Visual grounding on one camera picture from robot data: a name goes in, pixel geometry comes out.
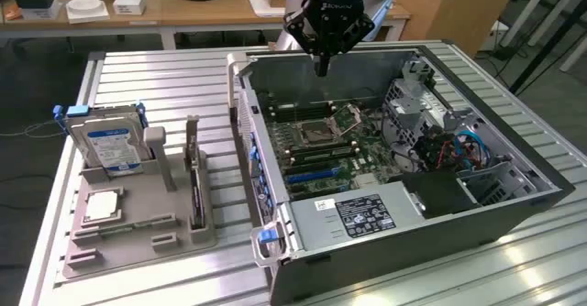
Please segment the dark graphics card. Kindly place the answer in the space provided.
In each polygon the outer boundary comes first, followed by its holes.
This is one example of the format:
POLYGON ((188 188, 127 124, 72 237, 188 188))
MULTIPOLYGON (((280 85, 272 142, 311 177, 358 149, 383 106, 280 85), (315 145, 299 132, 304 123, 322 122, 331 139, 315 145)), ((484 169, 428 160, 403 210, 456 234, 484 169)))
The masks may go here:
POLYGON ((200 151, 198 143, 198 123, 199 116, 187 117, 187 139, 184 151, 184 164, 186 170, 190 173, 190 181, 192 185, 192 215, 190 218, 190 227, 192 230, 203 229, 206 227, 206 211, 204 211, 204 200, 202 194, 202 183, 199 177, 200 169, 200 151))

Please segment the metal disk bay cage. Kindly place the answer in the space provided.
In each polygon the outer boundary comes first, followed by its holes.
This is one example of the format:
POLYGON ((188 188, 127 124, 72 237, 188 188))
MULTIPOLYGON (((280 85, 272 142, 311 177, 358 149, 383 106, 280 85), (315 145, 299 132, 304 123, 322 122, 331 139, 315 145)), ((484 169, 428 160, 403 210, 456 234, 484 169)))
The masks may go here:
POLYGON ((430 89, 435 71, 422 60, 408 60, 400 76, 391 82, 383 110, 383 137, 396 149, 411 149, 419 138, 432 132, 448 132, 448 109, 430 89))

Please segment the metal socket cover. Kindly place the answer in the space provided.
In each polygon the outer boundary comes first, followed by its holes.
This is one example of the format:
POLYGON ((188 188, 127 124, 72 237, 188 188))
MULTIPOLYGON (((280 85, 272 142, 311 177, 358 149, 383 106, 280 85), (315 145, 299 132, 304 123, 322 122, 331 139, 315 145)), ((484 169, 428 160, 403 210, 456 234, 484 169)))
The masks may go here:
POLYGON ((359 108, 348 103, 327 119, 327 124, 336 136, 342 137, 362 122, 359 108))

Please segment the small white cardboard box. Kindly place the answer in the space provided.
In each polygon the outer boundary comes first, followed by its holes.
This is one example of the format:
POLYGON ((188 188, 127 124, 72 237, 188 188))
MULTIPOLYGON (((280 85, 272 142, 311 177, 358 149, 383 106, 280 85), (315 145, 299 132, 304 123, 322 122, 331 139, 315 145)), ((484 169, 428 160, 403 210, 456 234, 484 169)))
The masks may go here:
POLYGON ((114 11, 119 15, 143 15, 146 0, 115 0, 114 11))

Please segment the black RAM stick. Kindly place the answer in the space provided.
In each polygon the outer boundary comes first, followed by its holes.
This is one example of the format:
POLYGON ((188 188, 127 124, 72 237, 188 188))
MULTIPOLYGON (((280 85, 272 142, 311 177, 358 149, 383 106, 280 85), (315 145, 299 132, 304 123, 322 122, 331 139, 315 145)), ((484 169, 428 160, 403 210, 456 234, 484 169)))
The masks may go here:
POLYGON ((342 146, 316 147, 307 150, 291 151, 290 164, 292 166, 311 164, 320 161, 336 160, 354 157, 356 148, 343 144, 342 146))

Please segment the green motherboard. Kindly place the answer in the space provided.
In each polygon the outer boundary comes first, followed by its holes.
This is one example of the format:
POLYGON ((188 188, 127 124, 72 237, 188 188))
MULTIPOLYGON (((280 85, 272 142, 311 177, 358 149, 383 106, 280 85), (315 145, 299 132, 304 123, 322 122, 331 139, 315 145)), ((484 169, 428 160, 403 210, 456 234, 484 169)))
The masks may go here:
POLYGON ((402 173, 402 167, 392 156, 392 148, 383 137, 383 110, 371 108, 366 102, 350 100, 347 102, 315 102, 306 105, 286 103, 279 105, 271 101, 264 111, 266 126, 275 157, 280 167, 283 183, 292 201, 326 196, 334 193, 359 189, 354 183, 356 175, 374 173, 382 184, 402 173), (294 145, 294 124, 311 120, 327 120, 332 114, 346 105, 354 104, 360 110, 360 124, 339 137, 338 143, 298 148, 294 145), (292 166, 290 164, 291 151, 342 146, 343 144, 356 148, 354 157, 336 160, 320 161, 311 164, 292 166), (318 179, 310 182, 288 184, 286 178, 302 173, 311 173, 330 168, 340 168, 338 176, 318 179))

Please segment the blue expansion slot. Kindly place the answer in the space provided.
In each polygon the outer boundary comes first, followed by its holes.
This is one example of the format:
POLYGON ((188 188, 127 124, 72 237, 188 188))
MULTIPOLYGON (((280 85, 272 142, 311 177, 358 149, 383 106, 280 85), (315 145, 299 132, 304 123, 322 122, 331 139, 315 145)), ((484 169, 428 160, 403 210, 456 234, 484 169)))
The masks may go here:
POLYGON ((296 183, 302 183, 302 182, 310 182, 318 179, 327 179, 327 178, 332 178, 335 176, 338 176, 340 172, 340 168, 335 167, 335 168, 330 168, 327 170, 322 170, 322 171, 316 171, 316 172, 311 172, 311 173, 302 173, 299 175, 292 175, 288 176, 286 178, 286 182, 288 184, 296 184, 296 183))

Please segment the hard disk with blue caddy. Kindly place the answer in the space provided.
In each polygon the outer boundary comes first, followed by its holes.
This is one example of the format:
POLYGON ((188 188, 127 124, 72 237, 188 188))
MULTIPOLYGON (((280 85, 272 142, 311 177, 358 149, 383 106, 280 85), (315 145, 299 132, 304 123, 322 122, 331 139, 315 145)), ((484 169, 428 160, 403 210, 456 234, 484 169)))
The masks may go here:
POLYGON ((108 177, 143 172, 143 162, 152 158, 143 141, 148 127, 143 103, 114 107, 56 105, 52 115, 72 137, 88 168, 103 168, 108 177))

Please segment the white box with black top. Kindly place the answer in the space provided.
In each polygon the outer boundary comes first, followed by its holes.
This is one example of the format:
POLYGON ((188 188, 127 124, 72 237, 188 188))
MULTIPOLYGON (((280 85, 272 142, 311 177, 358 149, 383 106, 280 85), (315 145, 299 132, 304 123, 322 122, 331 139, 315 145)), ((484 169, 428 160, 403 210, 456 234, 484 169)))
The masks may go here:
POLYGON ((59 0, 15 0, 15 2, 24 20, 55 20, 60 14, 59 0))

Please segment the grey power supply unit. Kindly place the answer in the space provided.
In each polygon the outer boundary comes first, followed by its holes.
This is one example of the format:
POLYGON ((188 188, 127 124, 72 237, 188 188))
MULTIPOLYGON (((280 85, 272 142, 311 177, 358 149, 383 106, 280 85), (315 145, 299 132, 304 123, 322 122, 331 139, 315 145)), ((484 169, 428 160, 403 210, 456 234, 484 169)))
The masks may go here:
POLYGON ((291 213, 306 251, 395 234, 424 222, 402 182, 294 201, 291 213))

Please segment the blue case latch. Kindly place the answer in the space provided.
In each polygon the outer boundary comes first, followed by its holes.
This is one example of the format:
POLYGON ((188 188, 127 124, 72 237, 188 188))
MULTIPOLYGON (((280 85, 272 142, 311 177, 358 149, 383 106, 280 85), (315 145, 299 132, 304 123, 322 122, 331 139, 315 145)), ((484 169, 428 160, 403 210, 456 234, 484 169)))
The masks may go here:
POLYGON ((258 234, 256 239, 259 244, 267 244, 275 242, 280 239, 279 232, 276 228, 263 228, 258 234))

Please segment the grey parts rack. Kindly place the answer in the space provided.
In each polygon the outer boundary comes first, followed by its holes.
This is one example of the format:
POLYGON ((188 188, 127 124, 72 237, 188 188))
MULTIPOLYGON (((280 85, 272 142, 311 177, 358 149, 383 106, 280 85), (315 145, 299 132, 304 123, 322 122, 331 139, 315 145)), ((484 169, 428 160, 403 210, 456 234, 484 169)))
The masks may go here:
POLYGON ((143 141, 152 158, 143 162, 142 173, 108 177, 103 168, 88 168, 84 161, 63 257, 62 275, 68 281, 152 263, 210 248, 218 242, 206 152, 199 147, 206 227, 192 230, 192 185, 184 164, 186 144, 179 153, 167 154, 163 148, 166 129, 151 126, 144 129, 143 141), (88 196, 103 191, 119 193, 122 216, 115 220, 84 222, 88 196), (152 227, 119 234, 98 233, 100 228, 139 221, 152 222, 152 227))

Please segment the black open PC case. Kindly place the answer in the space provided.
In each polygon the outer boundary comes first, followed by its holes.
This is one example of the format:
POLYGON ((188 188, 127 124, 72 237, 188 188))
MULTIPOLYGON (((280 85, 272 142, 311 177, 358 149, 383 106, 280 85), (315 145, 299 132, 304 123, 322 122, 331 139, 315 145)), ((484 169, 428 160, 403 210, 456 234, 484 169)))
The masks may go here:
POLYGON ((256 215, 254 257, 268 274, 272 305, 310 300, 487 245, 574 192, 569 178, 530 143, 544 136, 547 145, 555 145, 554 134, 452 45, 391 43, 358 48, 335 57, 323 77, 302 51, 238 52, 228 62, 228 89, 238 95, 231 105, 238 154, 256 215), (306 105, 355 99, 383 110, 391 82, 411 59, 424 61, 435 71, 430 89, 448 109, 444 122, 451 131, 422 136, 407 150, 388 144, 402 173, 384 184, 403 183, 424 222, 395 234, 306 251, 268 136, 266 107, 271 101, 306 105), (280 239, 259 244, 263 228, 276 228, 280 239))

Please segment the silver CPU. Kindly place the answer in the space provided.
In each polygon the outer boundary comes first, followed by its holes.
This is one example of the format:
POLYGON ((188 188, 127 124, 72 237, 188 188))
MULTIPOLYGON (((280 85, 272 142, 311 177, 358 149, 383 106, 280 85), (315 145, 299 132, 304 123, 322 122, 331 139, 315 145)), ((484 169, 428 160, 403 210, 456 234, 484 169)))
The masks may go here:
POLYGON ((116 191, 103 191, 91 194, 87 199, 84 222, 119 219, 122 211, 118 201, 119 193, 116 191))

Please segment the white table frame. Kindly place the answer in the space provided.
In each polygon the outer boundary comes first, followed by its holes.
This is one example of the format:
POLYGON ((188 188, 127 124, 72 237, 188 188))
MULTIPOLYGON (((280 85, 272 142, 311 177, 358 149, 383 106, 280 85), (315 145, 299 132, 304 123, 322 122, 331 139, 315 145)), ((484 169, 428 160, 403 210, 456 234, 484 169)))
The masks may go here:
POLYGON ((506 29, 506 24, 500 20, 502 17, 495 21, 495 34, 504 31, 500 42, 495 41, 495 58, 506 58, 506 63, 503 67, 498 70, 495 77, 499 77, 503 73, 507 65, 510 64, 511 58, 522 51, 523 46, 535 46, 539 40, 544 36, 546 32, 554 25, 556 19, 562 16, 565 8, 570 4, 571 0, 556 0, 555 4, 550 7, 548 13, 535 21, 532 27, 523 33, 519 37, 518 34, 522 32, 522 27, 528 21, 532 12, 536 10, 540 2, 543 0, 528 0, 524 9, 522 10, 514 24, 506 29))

